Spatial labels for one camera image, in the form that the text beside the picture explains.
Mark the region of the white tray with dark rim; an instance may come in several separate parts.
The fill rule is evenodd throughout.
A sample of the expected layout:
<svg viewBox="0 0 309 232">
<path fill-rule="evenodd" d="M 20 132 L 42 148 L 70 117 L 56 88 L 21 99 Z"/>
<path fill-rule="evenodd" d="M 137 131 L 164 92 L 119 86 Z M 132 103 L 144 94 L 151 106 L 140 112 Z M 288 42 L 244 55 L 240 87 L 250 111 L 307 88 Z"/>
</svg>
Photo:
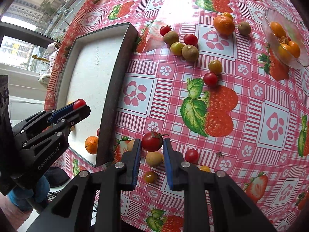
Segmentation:
<svg viewBox="0 0 309 232">
<path fill-rule="evenodd" d="M 71 150 L 93 166 L 111 160 L 115 116 L 124 74 L 137 38 L 131 23 L 108 26 L 74 41 L 60 77 L 56 107 L 85 100 L 90 115 L 74 126 L 68 142 Z M 85 140 L 98 137 L 96 154 L 86 151 Z"/>
</svg>

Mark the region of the pink strawberry tablecloth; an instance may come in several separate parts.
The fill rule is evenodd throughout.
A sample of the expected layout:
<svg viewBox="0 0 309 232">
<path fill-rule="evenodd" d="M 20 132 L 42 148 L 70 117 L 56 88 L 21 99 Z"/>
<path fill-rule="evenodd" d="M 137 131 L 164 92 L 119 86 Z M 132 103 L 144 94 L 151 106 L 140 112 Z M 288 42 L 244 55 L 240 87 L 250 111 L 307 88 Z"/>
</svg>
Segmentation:
<svg viewBox="0 0 309 232">
<path fill-rule="evenodd" d="M 68 52 L 79 36 L 129 22 L 139 30 L 116 115 L 115 159 L 131 139 L 168 134 L 175 150 L 227 172 L 278 231 L 308 203 L 308 69 L 284 67 L 262 30 L 266 9 L 308 30 L 289 0 L 86 0 L 56 57 L 45 99 L 55 108 Z M 235 24 L 225 36 L 217 16 Z M 170 51 L 191 44 L 196 62 Z"/>
</svg>

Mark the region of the yellow-green cherry tomato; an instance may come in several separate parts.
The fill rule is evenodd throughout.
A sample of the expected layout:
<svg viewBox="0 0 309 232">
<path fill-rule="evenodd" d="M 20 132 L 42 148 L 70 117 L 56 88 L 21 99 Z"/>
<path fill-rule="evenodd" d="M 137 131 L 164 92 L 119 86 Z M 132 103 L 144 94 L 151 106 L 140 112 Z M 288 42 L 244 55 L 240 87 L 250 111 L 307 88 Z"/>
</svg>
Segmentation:
<svg viewBox="0 0 309 232">
<path fill-rule="evenodd" d="M 183 43 L 181 43 L 181 42 L 173 43 L 173 44 L 170 46 L 170 51 L 171 51 L 174 55 L 181 56 L 181 55 L 182 55 L 182 49 L 183 49 L 184 46 L 185 46 L 185 44 L 183 44 Z"/>
</svg>

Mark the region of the brown kiwi berry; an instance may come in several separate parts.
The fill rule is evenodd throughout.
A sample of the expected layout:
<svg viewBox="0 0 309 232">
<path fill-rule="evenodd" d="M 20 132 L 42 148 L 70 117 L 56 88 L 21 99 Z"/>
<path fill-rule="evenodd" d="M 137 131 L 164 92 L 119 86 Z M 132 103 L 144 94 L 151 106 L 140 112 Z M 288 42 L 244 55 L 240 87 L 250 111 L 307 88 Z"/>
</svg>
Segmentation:
<svg viewBox="0 0 309 232">
<path fill-rule="evenodd" d="M 195 46 L 186 44 L 182 48 L 182 56 L 186 61 L 196 62 L 199 58 L 199 51 Z"/>
</svg>

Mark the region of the orange mandarin on table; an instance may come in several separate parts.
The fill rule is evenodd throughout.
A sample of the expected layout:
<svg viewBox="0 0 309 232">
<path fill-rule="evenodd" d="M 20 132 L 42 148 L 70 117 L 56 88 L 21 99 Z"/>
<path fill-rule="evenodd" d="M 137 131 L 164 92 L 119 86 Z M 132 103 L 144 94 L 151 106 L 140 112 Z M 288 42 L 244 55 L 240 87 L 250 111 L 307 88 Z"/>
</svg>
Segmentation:
<svg viewBox="0 0 309 232">
<path fill-rule="evenodd" d="M 217 16 L 213 20 L 214 28 L 222 35 L 229 36 L 235 30 L 235 24 L 232 19 L 227 16 Z"/>
</svg>

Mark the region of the clear glass bowl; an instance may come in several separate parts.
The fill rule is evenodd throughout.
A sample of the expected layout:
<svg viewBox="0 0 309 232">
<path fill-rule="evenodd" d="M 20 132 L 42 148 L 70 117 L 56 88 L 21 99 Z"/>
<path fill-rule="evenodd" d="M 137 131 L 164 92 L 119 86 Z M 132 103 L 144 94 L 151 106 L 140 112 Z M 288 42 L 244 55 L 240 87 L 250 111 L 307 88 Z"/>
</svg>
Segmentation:
<svg viewBox="0 0 309 232">
<path fill-rule="evenodd" d="M 299 29 L 276 10 L 266 9 L 262 29 L 275 57 L 294 69 L 308 67 L 308 53 Z"/>
</svg>

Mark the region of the tan longan fruit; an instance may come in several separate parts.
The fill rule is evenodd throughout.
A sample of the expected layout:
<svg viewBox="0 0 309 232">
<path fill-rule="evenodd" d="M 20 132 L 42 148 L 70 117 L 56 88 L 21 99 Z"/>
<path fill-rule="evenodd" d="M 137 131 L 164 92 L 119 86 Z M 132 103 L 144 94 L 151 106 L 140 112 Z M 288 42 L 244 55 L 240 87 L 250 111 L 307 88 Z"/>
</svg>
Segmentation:
<svg viewBox="0 0 309 232">
<path fill-rule="evenodd" d="M 163 163 L 163 156 L 160 152 L 148 152 L 146 155 L 146 164 L 150 167 L 158 167 Z"/>
</svg>

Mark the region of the dark brownish cherry tomato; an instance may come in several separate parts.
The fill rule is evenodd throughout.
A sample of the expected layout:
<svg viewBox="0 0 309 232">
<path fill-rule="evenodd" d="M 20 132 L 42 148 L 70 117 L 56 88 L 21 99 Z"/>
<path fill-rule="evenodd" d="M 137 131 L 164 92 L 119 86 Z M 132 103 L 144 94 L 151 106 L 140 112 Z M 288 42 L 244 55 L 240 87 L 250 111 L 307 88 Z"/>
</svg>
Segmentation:
<svg viewBox="0 0 309 232">
<path fill-rule="evenodd" d="M 144 174 L 143 178 L 144 178 L 146 183 L 153 184 L 157 181 L 158 175 L 154 171 L 148 171 Z"/>
</svg>

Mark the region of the red cherry tomato with stem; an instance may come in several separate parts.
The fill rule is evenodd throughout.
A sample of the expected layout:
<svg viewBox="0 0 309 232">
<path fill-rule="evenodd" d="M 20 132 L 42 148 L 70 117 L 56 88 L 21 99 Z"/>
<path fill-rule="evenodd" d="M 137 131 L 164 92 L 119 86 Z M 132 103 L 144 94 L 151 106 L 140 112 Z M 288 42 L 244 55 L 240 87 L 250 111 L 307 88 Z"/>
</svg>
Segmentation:
<svg viewBox="0 0 309 232">
<path fill-rule="evenodd" d="M 156 131 L 150 131 L 143 136 L 141 140 L 141 146 L 147 152 L 158 151 L 163 145 L 164 136 L 168 136 L 168 134 L 161 134 Z"/>
</svg>

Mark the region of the small red cherry tomato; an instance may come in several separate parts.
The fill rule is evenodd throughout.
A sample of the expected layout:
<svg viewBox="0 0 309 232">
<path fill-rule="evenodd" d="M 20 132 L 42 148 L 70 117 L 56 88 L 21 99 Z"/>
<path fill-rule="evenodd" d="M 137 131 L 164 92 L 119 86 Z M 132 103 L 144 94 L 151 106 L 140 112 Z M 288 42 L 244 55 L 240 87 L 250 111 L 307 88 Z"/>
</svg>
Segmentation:
<svg viewBox="0 0 309 232">
<path fill-rule="evenodd" d="M 83 99 L 78 99 L 78 100 L 76 100 L 76 101 L 74 102 L 74 104 L 73 104 L 73 109 L 76 110 L 76 109 L 78 109 L 78 108 L 80 108 L 80 107 L 82 107 L 82 106 L 85 106 L 85 105 L 86 105 L 85 100 L 83 100 Z"/>
</svg>

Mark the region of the large orange mandarin in tray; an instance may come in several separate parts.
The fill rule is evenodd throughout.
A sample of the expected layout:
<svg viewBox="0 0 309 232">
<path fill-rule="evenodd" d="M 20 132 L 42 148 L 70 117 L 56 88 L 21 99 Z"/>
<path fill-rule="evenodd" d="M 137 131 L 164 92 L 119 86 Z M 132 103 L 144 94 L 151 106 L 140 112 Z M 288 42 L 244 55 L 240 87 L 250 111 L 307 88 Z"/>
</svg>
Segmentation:
<svg viewBox="0 0 309 232">
<path fill-rule="evenodd" d="M 86 151 L 90 154 L 96 154 L 98 147 L 98 137 L 96 136 L 89 136 L 85 140 L 85 148 Z"/>
</svg>

